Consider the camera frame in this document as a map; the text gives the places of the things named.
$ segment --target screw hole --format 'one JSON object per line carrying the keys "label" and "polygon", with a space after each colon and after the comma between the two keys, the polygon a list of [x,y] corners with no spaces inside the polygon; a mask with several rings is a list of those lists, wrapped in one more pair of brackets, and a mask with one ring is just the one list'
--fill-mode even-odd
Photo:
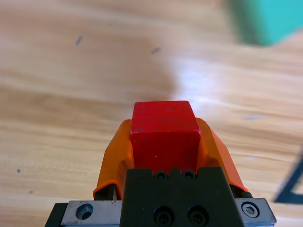
{"label": "screw hole", "polygon": [[94,208],[89,203],[82,204],[76,211],[76,217],[79,220],[86,220],[92,215],[93,211]]}
{"label": "screw hole", "polygon": [[169,176],[164,171],[157,172],[155,177],[159,180],[166,180]]}
{"label": "screw hole", "polygon": [[259,209],[257,205],[252,202],[245,202],[242,204],[242,211],[250,218],[256,218],[259,216]]}

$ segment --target wooden table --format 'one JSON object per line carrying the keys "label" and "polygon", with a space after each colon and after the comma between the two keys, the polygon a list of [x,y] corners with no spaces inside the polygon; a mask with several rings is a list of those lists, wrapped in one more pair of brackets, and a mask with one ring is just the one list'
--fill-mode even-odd
{"label": "wooden table", "polygon": [[[240,44],[218,0],[0,1],[0,226],[92,199],[138,101],[188,100],[269,202],[303,143],[303,34]],[[273,204],[278,227],[303,206]]]}

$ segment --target red cube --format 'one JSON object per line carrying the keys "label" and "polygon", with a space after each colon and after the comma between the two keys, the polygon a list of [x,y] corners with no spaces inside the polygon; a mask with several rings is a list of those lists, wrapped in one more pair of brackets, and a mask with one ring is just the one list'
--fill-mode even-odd
{"label": "red cube", "polygon": [[196,171],[200,128],[188,101],[140,102],[134,105],[130,130],[134,167]]}

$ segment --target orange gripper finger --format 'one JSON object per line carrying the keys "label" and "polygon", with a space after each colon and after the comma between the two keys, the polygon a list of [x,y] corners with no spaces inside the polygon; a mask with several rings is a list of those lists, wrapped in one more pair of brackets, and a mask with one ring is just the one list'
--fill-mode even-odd
{"label": "orange gripper finger", "polygon": [[196,118],[196,120],[201,130],[196,171],[200,167],[220,166],[223,168],[229,184],[248,192],[240,179],[227,147],[205,121],[200,118]]}
{"label": "orange gripper finger", "polygon": [[94,197],[96,192],[110,184],[116,185],[118,199],[121,200],[123,197],[126,172],[134,168],[133,148],[129,140],[131,122],[131,120],[122,122],[105,150],[98,184],[93,192]]}

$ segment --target green object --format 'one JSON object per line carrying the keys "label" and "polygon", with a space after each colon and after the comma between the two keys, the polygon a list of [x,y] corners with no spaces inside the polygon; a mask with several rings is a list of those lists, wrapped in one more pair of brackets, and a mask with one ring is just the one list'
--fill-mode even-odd
{"label": "green object", "polygon": [[229,0],[244,42],[272,45],[303,28],[303,0]]}

